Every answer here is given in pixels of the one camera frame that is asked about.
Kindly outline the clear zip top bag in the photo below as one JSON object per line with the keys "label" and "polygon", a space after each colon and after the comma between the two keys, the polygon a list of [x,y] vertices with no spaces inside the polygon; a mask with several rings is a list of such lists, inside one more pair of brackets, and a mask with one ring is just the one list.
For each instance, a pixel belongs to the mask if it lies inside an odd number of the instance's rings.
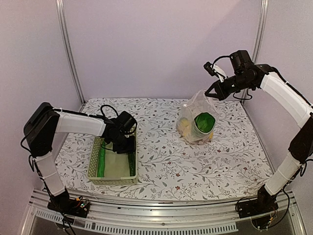
{"label": "clear zip top bag", "polygon": [[176,129],[186,142],[203,145],[213,137],[219,117],[214,100],[200,90],[181,105]]}

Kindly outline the green cucumber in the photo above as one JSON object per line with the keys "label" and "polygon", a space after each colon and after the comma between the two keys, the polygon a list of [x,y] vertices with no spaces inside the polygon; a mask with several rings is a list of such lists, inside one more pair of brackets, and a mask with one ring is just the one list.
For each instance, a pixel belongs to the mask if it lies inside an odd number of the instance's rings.
{"label": "green cucumber", "polygon": [[97,177],[104,177],[106,150],[100,147],[98,152]]}

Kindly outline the green plastic basket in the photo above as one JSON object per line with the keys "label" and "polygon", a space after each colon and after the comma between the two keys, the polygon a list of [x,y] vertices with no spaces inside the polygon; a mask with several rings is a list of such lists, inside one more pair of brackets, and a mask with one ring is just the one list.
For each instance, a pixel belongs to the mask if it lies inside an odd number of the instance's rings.
{"label": "green plastic basket", "polygon": [[[100,147],[106,150],[104,177],[97,177],[98,152]],[[128,154],[117,154],[112,151],[112,143],[107,144],[101,137],[95,137],[89,158],[87,178],[95,185],[135,185],[138,181],[137,152],[136,174],[130,176]]]}

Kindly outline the green bok choy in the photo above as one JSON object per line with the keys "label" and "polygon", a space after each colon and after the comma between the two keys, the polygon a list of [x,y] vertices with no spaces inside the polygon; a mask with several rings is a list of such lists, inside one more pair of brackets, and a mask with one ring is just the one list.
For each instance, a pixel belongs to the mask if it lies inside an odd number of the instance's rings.
{"label": "green bok choy", "polygon": [[191,122],[191,135],[197,138],[208,136],[215,124],[216,119],[211,114],[200,113]]}

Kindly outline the yellow lemon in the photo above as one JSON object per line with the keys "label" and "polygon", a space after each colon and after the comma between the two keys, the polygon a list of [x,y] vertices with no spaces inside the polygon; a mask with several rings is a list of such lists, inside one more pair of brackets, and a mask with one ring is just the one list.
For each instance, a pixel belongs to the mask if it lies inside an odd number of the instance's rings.
{"label": "yellow lemon", "polygon": [[181,130],[184,130],[184,129],[186,129],[187,127],[189,127],[190,126],[190,121],[187,119],[187,118],[181,118],[180,120],[179,120],[179,128],[181,129]]}

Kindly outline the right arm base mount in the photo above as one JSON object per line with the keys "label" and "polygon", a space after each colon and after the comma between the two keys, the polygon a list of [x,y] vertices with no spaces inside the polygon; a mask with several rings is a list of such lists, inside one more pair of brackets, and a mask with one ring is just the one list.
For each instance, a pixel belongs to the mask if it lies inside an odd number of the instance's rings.
{"label": "right arm base mount", "polygon": [[240,218],[258,216],[252,219],[252,225],[258,230],[268,229],[276,215],[278,204],[277,194],[270,195],[265,186],[257,191],[256,199],[241,198],[235,205],[235,210]]}

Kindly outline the dark green pepper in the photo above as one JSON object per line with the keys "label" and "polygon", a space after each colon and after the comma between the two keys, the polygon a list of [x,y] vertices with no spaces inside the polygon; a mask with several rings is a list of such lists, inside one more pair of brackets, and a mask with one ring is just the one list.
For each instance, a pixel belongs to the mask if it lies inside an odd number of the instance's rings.
{"label": "dark green pepper", "polygon": [[134,152],[128,154],[128,163],[129,163],[130,176],[135,176],[135,174],[136,174],[136,156],[135,156]]}

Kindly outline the floral tablecloth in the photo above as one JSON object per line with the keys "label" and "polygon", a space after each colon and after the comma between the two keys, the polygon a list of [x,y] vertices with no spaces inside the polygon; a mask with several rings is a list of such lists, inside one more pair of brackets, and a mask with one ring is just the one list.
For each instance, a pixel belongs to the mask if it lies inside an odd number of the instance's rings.
{"label": "floral tablecloth", "polygon": [[93,136],[69,134],[56,166],[67,188],[148,200],[222,200],[254,196],[272,170],[238,101],[216,103],[213,138],[187,144],[176,130],[182,99],[94,98],[83,111],[106,116],[127,111],[138,122],[138,182],[96,186],[87,178]]}

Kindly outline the aluminium frame post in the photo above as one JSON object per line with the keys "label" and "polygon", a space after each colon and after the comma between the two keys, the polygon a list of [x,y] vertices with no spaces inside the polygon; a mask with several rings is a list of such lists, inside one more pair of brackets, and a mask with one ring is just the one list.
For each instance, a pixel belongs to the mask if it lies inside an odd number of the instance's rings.
{"label": "aluminium frame post", "polygon": [[261,0],[261,8],[260,8],[256,39],[255,39],[253,53],[252,53],[252,61],[254,63],[257,62],[260,51],[261,51],[264,31],[265,31],[266,22],[267,22],[268,3],[269,3],[269,0]]}
{"label": "aluminium frame post", "polygon": [[81,103],[81,105],[84,105],[86,103],[84,94],[83,94],[83,89],[81,86],[81,82],[79,80],[79,76],[77,73],[74,57],[73,57],[73,52],[70,44],[70,38],[68,34],[68,29],[67,29],[67,22],[66,22],[66,14],[65,14],[65,8],[64,8],[64,1],[63,0],[56,0],[56,10],[57,10],[57,15],[58,15],[58,20],[59,20],[59,26],[61,30],[61,36],[65,48],[65,53],[69,65],[69,70],[71,73],[71,77],[73,80],[73,84],[78,96],[78,99]]}

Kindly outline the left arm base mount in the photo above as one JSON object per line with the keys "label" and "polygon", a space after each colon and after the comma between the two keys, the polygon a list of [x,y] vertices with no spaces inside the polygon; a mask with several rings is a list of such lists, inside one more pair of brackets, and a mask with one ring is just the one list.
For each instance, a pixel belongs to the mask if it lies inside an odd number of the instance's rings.
{"label": "left arm base mount", "polygon": [[84,199],[82,196],[72,199],[65,190],[57,196],[51,195],[47,208],[65,215],[87,218],[90,200]]}

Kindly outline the front aluminium rail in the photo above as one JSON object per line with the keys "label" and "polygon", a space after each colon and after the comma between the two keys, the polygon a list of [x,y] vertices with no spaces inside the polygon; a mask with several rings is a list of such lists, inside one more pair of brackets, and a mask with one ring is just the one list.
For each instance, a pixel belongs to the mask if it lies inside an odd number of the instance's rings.
{"label": "front aluminium rail", "polygon": [[71,197],[90,200],[86,218],[62,216],[48,209],[49,196],[34,190],[26,207],[21,235],[305,235],[292,191],[277,196],[278,211],[270,228],[253,225],[254,217],[240,218],[236,199],[216,201],[160,201],[104,196],[71,190]]}

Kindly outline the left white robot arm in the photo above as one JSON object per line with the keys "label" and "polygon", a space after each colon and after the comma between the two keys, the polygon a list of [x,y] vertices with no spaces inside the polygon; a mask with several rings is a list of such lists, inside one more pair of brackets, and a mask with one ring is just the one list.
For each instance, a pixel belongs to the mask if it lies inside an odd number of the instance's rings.
{"label": "left white robot arm", "polygon": [[53,145],[58,135],[83,134],[100,137],[112,144],[113,152],[126,154],[135,151],[137,121],[123,111],[109,118],[104,113],[92,115],[53,107],[41,103],[23,127],[20,145],[29,152],[40,179],[47,191],[55,196],[53,203],[61,212],[69,212],[73,203],[63,193],[67,191],[55,164]]}

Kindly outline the left aluminium frame post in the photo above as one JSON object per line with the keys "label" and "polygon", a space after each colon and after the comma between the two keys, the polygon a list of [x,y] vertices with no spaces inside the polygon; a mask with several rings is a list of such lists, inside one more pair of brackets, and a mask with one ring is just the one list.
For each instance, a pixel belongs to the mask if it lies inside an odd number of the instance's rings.
{"label": "left aluminium frame post", "polygon": [[71,77],[73,80],[73,84],[78,96],[78,99],[81,103],[81,105],[84,105],[86,103],[84,94],[83,94],[83,89],[81,86],[81,82],[79,80],[79,76],[77,73],[74,57],[73,57],[73,52],[70,44],[70,38],[68,34],[68,29],[67,29],[67,22],[66,22],[66,14],[65,14],[65,8],[64,8],[64,1],[63,0],[56,0],[56,10],[57,10],[57,15],[58,15],[58,20],[59,20],[59,26],[61,30],[61,36],[65,48],[65,53],[69,65],[69,70],[71,73]]}

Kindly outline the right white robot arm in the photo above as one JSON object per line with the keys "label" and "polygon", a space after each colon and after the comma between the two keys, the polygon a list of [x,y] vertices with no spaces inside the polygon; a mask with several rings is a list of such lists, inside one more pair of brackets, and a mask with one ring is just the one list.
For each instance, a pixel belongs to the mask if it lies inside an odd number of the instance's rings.
{"label": "right white robot arm", "polygon": [[244,89],[261,89],[272,97],[285,114],[283,123],[276,127],[278,135],[291,136],[286,157],[278,166],[271,178],[258,190],[257,199],[253,202],[256,213],[264,213],[272,205],[278,192],[293,180],[313,152],[313,106],[286,81],[275,67],[267,64],[255,65],[248,63],[235,68],[235,74],[227,77],[218,66],[207,62],[204,69],[211,75],[218,77],[205,95],[224,100],[229,95]]}

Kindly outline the right aluminium frame post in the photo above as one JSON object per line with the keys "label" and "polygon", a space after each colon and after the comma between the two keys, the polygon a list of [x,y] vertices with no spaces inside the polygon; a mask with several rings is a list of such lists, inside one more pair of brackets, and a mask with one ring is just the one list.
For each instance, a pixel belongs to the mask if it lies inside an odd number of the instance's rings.
{"label": "right aluminium frame post", "polygon": [[267,22],[268,3],[269,3],[269,0],[261,0],[261,8],[260,8],[256,39],[255,39],[253,53],[252,53],[252,61],[254,63],[257,62],[260,51],[261,51],[264,31],[265,31],[266,22]]}

